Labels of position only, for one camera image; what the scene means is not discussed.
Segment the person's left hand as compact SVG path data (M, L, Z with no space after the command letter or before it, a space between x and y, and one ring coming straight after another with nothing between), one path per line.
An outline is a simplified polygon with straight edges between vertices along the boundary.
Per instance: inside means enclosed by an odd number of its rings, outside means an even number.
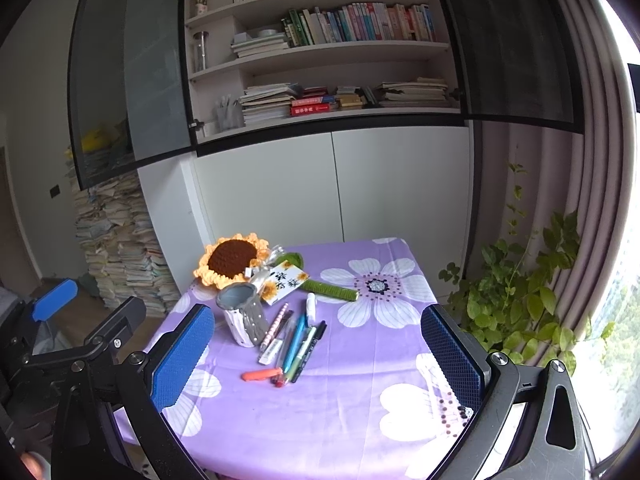
M38 453L23 453L21 460L36 480L50 480L51 466Z

